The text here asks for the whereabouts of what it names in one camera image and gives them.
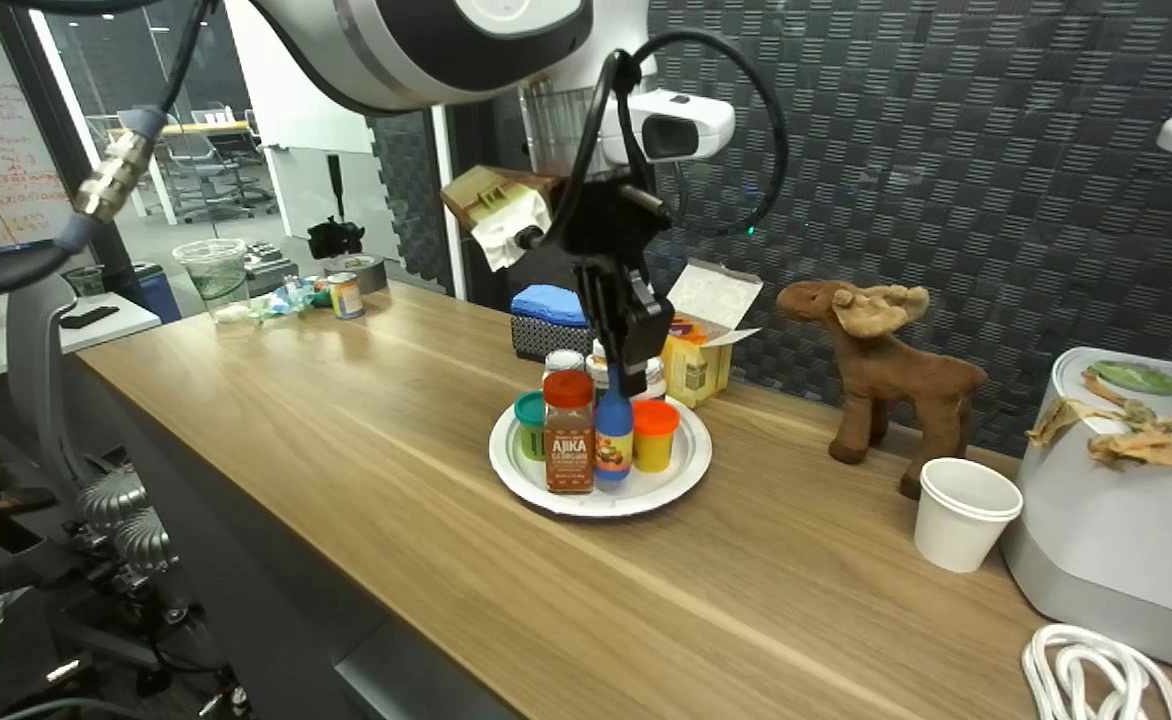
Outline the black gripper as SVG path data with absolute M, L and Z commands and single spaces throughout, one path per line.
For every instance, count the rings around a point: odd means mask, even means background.
M 572 256 L 585 314 L 603 342 L 608 393 L 639 396 L 663 363 L 674 304 L 654 285 L 645 247 L 674 224 L 668 204 L 636 178 L 567 185 L 552 241 Z

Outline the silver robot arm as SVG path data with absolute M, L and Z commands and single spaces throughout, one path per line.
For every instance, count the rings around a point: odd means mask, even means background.
M 655 86 L 668 44 L 647 0 L 251 0 L 300 73 L 353 112 L 417 112 L 526 94 L 537 133 L 566 133 L 547 243 L 572 256 L 577 293 L 623 396 L 647 387 L 674 304 L 645 247 L 674 224 L 662 162 L 712 161 L 738 137 L 730 98 Z

